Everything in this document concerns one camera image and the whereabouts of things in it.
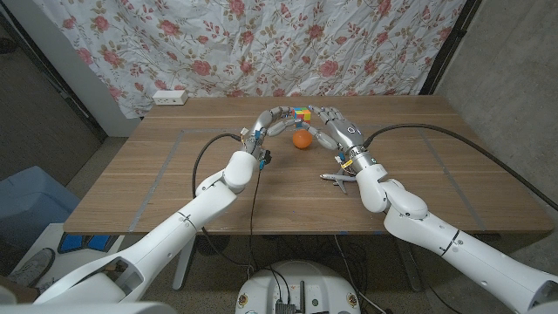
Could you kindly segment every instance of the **black wire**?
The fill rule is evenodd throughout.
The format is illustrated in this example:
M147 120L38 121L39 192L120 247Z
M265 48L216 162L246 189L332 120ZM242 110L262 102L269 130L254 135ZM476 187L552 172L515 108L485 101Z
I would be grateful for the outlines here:
M545 201L548 205L550 205L550 207L554 208L555 210L558 210L558 204L556 204L554 201L552 201L548 196L544 195L538 188L536 188L533 184L531 184L529 181L527 181L525 178L523 178L520 174L516 173L512 168L510 168L508 165L506 165L503 161L499 160L498 158L496 158L496 156L490 154L486 149L478 146L477 144L473 143L469 139L467 139L467 138L465 138L465 137L463 137L463 136L461 136L461 135L459 135L455 132L447 130L443 127L432 126L432 125L427 125L427 124L419 124L419 123L404 123L404 124L398 124L398 125L394 125L394 126L387 126L387 127L384 127L382 129L377 130L373 135L371 135L368 139L366 139L363 146L368 147L372 143L374 138L377 137L378 135L380 135L381 133L384 133L384 132L387 132L387 131L390 131L390 130L394 130L394 129L398 129L398 128L407 128L407 127L425 128L425 129L438 131L438 132L441 132L441 133L444 133L446 135L452 136L453 138L464 142L468 146L476 149L481 154L485 155L488 159L495 162L498 166L502 167L508 173L510 173L515 179L517 179L519 182L523 183L524 186L526 186L533 193L535 193L537 196L539 196L543 201Z
M220 139L220 138L224 138L224 137L231 137L235 140L240 141L241 137L238 135L234 135L231 133L223 133L223 134L219 134L217 136L215 136L213 139L211 139L200 151L200 153L198 154L198 158L195 160L194 163L194 169L192 170L192 198L195 198L195 175L198 172L198 166L200 164L200 160L201 160L201 156L203 156L203 154L206 152L206 150L208 149L208 147L213 144L216 140ZM211 236L209 235L208 231L205 229L205 227L201 227L201 232L203 232L203 234L205 235L205 237L208 239L208 243L209 246L211 246L211 248L217 253L219 254L221 257L225 258L226 260L228 260L229 262L238 265L238 266L242 266L242 267L252 267L251 264L249 263L240 263L237 262L235 260L233 260L232 258L224 255L219 249L217 249L213 243L213 241L211 240Z
M279 299L282 302L281 285L279 284L279 280L277 280L276 272L271 268L271 266L269 266L269 270L271 271L271 274L273 274L273 277L276 278L277 287L279 288Z
M290 304L290 290L289 290L289 284L287 283L287 280L285 280L285 277L281 275L280 272L274 270L271 268L271 265L268 267L263 267L263 270L270 270L274 275L277 274L279 275L279 277L285 282L285 287L287 288L287 304ZM276 281L277 281L277 286L279 287L279 294L281 295L281 285L279 284L279 281L277 280L276 277Z
M346 262L351 262L351 259L347 258L347 255L343 252L343 249L341 248L341 241L340 241L340 240L337 240L337 241L336 241L336 245L335 245L334 249L335 249L335 251L336 251L337 253L339 253L339 256L340 256L341 258L343 258ZM348 266L348 263L347 263L347 272L349 273L348 275L349 275L349 278L350 278L350 285L353 287L353 289L355 290L355 292L356 292L359 296L360 296L360 293L364 294L364 292L362 292L362 291L359 289L359 287L357 286L357 284L354 282L354 277L351 275L351 271L350 271L350 267ZM362 311L362 309L364 308L364 302L362 301L363 298L360 297L360 300L361 300L360 304L361 304L361 311Z
M455 310L455 308L453 308L448 302L446 302L439 294L438 292L436 292L436 290L428 283L428 280L426 280L426 275L425 272L422 270L422 268L419 267L419 265L417 264L417 261L415 261L414 258L411 259L412 263L415 265L415 268L418 270L418 275L423 279L422 281L424 283L426 283L426 285L428 286L428 288L430 288L430 290L434 293L434 296L436 296L438 298L438 300L443 303L448 309L452 310L454 313L457 314L462 314L460 311Z
M199 166L199 164L200 164L201 156L203 156L203 154L206 152L206 150L209 148L209 146L210 146L211 144L213 144L216 140L221 139L221 138L224 138L224 137L230 137L230 138L235 139L235 140L237 140L237 141L241 141L241 137L238 136L238 135L235 135L235 134L232 134L232 133L223 133L223 134L219 134L219 135L213 137L213 139L211 139L211 140L200 150L200 153L198 154L198 158L195 160L195 163L194 163L194 169L193 169L193 171L192 171L192 198L195 198L195 189L196 189L196 186L195 186L195 176L196 176L197 171L198 171L198 166ZM258 192L258 187L259 187L259 185L260 185L260 174L261 174L261 173L262 173L262 171L260 170L260 172L258 173L258 181L257 181L256 186L255 186L254 200L252 201L252 214L250 215L250 238L249 238L250 255L251 255L251 257L252 257L252 260L254 260L254 264L256 265L256 269L257 269L257 270L258 270L259 268L257 267L257 263L256 263L256 261L255 261L255 259L254 259L254 254L253 254L253 251L252 251L252 218L253 218L253 216L254 216L255 197L256 197L256 194L257 194L257 192ZM233 263L233 264L235 264L235 265L238 265L238 266L242 266L242 267L252 267L252 264L250 264L250 263L239 263L239 262L233 260L232 258L230 258L230 257L228 257L228 256L226 256L226 255L224 255L222 252L220 252L220 251L215 247L215 245L213 244L213 241L211 240L211 236L210 236L210 234L208 233L208 231L207 231L204 227L201 228L201 231L203 232L203 234L205 235L205 237L208 239L208 242L209 242L209 245L211 246L211 248L212 248L215 252L217 252L221 257L225 258L225 259L228 260L229 262L231 262L231 263ZM263 269L263 270L269 270L269 271L271 271L272 274L273 274L273 276L276 278L277 287L279 287L279 298L282 298L282 293L281 293L281 285L279 284L279 280L277 280L276 274L279 275L279 277L285 282L285 287L287 287L287 293L288 293L288 296L287 296L287 304L290 304L289 284L287 283L287 280L285 280L285 277L284 277L283 275L281 275L281 273L279 273L279 272L273 270L273 269L271 268L271 266L263 267L262 269Z
M448 309L452 310L454 313L457 314L462 314L460 311L455 310L450 304L448 304L446 301L444 301L443 298L441 298L438 293L436 292L436 290L428 283L426 283L428 285L428 288L430 288L430 290L432 290L432 292L434 293L434 296L436 296L438 298L438 300L443 303Z
M260 177L262 176L262 170L260 169L260 171L258 172L258 180L255 184L255 192L254 192L254 199L252 200L252 212L250 213L250 237L248 238L248 246L250 249L250 257L252 257L252 261L254 262L255 265L255 270L259 270L260 267L258 266L258 262L256 261L255 257L254 257L254 249L252 247L252 237L254 236L254 208L255 208L255 197L258 194L258 188L260 187ZM262 270L269 270L271 271L271 273L273 274L273 277L276 279L277 282L277 287L279 287L279 298L281 299L282 302L282 294L281 294L281 285L279 284L279 280L277 280L277 275L279 275L281 277L281 279L285 282L285 287L287 288L287 304L290 304L290 291L289 291L289 284L287 283L287 280L285 280L285 277L283 275L281 275L278 271L274 270L273 268L271 268L271 265L268 267L263 267Z
M232 133L223 133L215 136L213 139L209 140L209 142L201 149L200 153L198 154L198 158L195 160L194 163L194 170L192 170L192 197L195 198L195 175L198 172L198 165L200 164L201 156L206 152L208 147L213 144L216 140L224 137L230 137L237 141L241 141L241 137Z
M250 238L248 239L248 246L250 247L250 257L252 257L252 261L254 261L255 268L258 270L260 267L258 266L258 262L254 258L254 250L252 249L252 237L253 233L253 221L254 221L254 207L255 207L255 196L258 194L258 187L260 187L260 176L262 175L262 170L258 171L258 181L255 184L255 192L254 192L254 200L252 201L252 212L250 213Z

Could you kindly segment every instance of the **rubik's cube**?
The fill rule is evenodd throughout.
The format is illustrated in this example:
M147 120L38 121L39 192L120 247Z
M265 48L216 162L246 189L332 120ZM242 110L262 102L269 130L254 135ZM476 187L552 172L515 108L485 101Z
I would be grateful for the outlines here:
M307 107L295 107L290 115L293 119L302 119L306 123L310 123L310 110ZM296 123L296 127L303 127L302 123Z

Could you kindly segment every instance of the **metal table leg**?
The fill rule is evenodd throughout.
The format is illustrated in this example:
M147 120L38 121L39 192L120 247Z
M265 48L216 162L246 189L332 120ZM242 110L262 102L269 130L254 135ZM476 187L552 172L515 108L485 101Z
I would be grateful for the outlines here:
M190 263L192 262L192 257L194 256L194 243L196 237L192 238L184 248L180 251L180 257L178 259L178 265L176 265L176 272L174 272L173 280L173 290L181 290L184 287L184 282L187 273L190 268Z
M411 244L400 239L395 239L395 243L398 245L398 251L401 255L401 261L405 267L405 272L409 278L409 285L411 289L415 292L422 291L422 283L420 282L419 270L414 262L414 256L411 251Z

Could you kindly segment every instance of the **shoe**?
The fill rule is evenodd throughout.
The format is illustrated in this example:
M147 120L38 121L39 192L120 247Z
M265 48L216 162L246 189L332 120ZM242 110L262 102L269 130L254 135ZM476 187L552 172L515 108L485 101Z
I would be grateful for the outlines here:
M54 250L41 249L32 256L19 270L13 271L8 280L25 287L34 287L35 284L46 274L54 263Z
M55 282L57 282L58 280L54 280L54 278L51 278L51 280L47 281L46 283L42 283L41 285L35 287L38 291L38 295L42 295L47 289L49 289Z

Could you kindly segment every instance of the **floral curtain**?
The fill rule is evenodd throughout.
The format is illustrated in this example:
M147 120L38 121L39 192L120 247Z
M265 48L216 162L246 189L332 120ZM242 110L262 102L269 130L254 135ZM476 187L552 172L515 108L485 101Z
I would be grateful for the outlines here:
M35 0L128 118L190 97L416 94L465 0Z

